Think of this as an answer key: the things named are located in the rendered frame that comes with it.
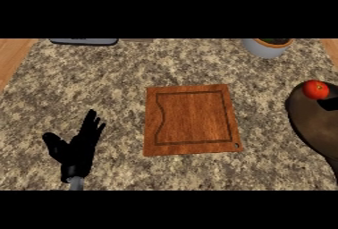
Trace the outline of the dark grey flat appliance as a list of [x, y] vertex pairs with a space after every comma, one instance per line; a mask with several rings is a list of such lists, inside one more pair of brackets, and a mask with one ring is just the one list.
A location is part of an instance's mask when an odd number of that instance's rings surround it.
[[118, 38], [50, 38], [53, 44], [74, 46], [114, 46]]

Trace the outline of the red tomato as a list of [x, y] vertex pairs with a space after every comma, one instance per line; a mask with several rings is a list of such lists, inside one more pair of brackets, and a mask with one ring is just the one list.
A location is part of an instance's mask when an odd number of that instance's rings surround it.
[[304, 82], [303, 92], [310, 99], [325, 99], [329, 96], [331, 90], [323, 81], [310, 80]]

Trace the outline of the brown flat object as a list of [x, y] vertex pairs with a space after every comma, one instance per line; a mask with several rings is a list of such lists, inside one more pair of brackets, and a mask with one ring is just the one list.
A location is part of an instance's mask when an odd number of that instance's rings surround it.
[[145, 43], [154, 42], [152, 38], [123, 38], [121, 40], [126, 42], [145, 42]]

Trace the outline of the potted plant in pale pot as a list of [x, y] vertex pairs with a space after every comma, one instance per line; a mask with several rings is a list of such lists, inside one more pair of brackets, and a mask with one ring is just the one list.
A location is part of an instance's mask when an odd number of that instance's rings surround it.
[[242, 44], [247, 51], [266, 59], [279, 57], [288, 47], [292, 45], [294, 39], [288, 38], [284, 44], [270, 44], [263, 41], [260, 38], [244, 38]]

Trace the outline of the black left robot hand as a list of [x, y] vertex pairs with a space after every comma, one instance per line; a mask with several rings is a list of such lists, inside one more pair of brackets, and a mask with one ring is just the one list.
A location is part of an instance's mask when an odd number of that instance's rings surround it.
[[74, 177], [84, 178], [93, 166], [95, 147], [106, 127], [96, 111], [89, 110], [78, 134], [65, 142], [52, 132], [43, 134], [50, 157], [61, 164], [61, 182], [70, 183]]

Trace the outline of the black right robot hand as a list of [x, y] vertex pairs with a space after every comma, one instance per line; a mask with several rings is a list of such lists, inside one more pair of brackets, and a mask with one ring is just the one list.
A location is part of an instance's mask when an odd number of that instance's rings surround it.
[[338, 98], [319, 99], [317, 103], [326, 111], [338, 110]]

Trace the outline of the dark brown pan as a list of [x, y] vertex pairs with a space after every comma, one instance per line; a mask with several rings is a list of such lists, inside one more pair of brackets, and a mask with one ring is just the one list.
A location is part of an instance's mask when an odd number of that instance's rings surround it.
[[[338, 85], [325, 81], [329, 86], [329, 98], [338, 98]], [[285, 110], [289, 123], [300, 140], [323, 156], [338, 182], [338, 110], [326, 111], [303, 92], [301, 82], [285, 99]]]

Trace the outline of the brown wooden cutting board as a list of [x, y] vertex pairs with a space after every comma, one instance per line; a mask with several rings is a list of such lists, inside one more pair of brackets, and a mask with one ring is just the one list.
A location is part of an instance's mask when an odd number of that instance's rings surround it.
[[226, 84], [146, 89], [146, 157], [242, 150]]

